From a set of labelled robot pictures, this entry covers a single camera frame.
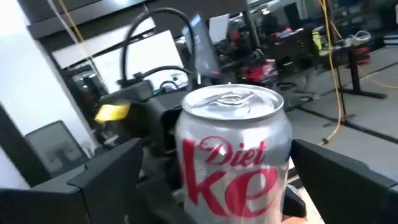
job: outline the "silver can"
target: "silver can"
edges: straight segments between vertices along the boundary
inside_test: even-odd
[[[252,85],[189,93],[176,127],[184,207],[199,224],[282,219],[292,131],[283,97]]]

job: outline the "yellow cable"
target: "yellow cable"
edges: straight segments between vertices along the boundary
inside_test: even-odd
[[[77,36],[79,38],[79,41],[81,42],[81,44],[83,46],[83,49],[84,49],[84,51],[87,54],[87,57],[94,63],[93,55],[88,50],[88,48],[87,48],[87,46],[85,44],[85,40],[84,40],[83,36],[81,35],[79,28],[77,28],[77,26],[75,24],[75,21],[73,21],[72,17],[70,16],[65,3],[63,2],[63,0],[58,0],[58,3],[59,3],[59,5],[61,5],[63,13],[68,17],[68,20],[69,20],[70,24],[72,25],[73,30],[76,32],[76,34],[77,34]],[[93,69],[94,69],[94,72],[97,74],[98,78],[101,79],[101,77],[100,77],[98,71],[96,70],[96,68],[94,67]]]
[[[323,11],[326,11],[325,5],[321,2],[321,0],[319,0],[319,4],[321,5],[322,10],[323,10]],[[340,39],[342,39],[343,37],[341,36],[340,32],[338,32],[338,29],[336,28],[335,24],[334,24],[332,21],[329,21],[329,22],[330,22],[331,26],[333,27],[333,29],[335,30],[337,36],[338,36]],[[361,66],[359,66],[359,65],[356,65],[356,66],[358,67],[359,71],[364,75],[363,77],[366,77],[366,76],[368,75],[368,74],[366,74],[366,73],[362,70]],[[373,79],[371,79],[371,78],[369,78],[369,79],[370,79],[372,82],[374,82],[375,84],[377,84],[377,85],[379,85],[379,86],[383,86],[384,88],[398,89],[398,86],[391,86],[391,85],[384,84],[384,83],[381,83],[381,82],[379,82],[379,81],[373,80]]]
[[[328,45],[329,45],[329,50],[332,51],[333,49],[331,48],[333,46],[333,43],[331,42],[331,34],[329,30],[329,18],[328,18],[328,13],[326,12],[325,7],[326,6],[326,0],[323,0],[323,3],[321,2],[321,7],[323,11],[323,15],[325,16],[325,25],[326,25],[326,34],[328,37]],[[321,142],[319,145],[322,146],[326,144],[328,141],[330,141],[338,132],[340,129],[340,123],[342,119],[342,109],[341,109],[341,102],[340,102],[340,94],[338,92],[338,84],[337,84],[337,79],[336,79],[336,73],[335,73],[335,66],[333,65],[333,57],[332,57],[332,52],[329,53],[329,63],[330,63],[330,68],[331,68],[331,74],[333,77],[333,82],[335,84],[335,91],[336,91],[336,98],[337,98],[337,105],[338,105],[338,120],[337,120],[337,125],[336,128],[333,130],[333,132],[326,138],[327,141]]]

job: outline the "yellow label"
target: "yellow label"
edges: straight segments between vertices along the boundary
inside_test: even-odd
[[[118,121],[124,119],[127,116],[129,109],[130,105],[102,105],[95,116],[95,121],[103,124],[106,121]]]

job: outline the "computer screen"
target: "computer screen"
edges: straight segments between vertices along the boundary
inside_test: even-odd
[[[56,121],[32,131],[25,139],[52,177],[88,161],[88,156],[63,121]]]
[[[191,26],[195,34],[195,50],[197,51],[195,65],[197,71],[206,77],[219,78],[221,69],[205,22],[199,15],[196,15],[191,20]],[[182,33],[188,49],[192,51],[193,43],[191,43],[188,27],[184,27]]]

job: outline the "office chair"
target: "office chair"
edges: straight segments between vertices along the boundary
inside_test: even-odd
[[[63,121],[56,121],[25,135],[51,177],[68,172],[89,160]]]

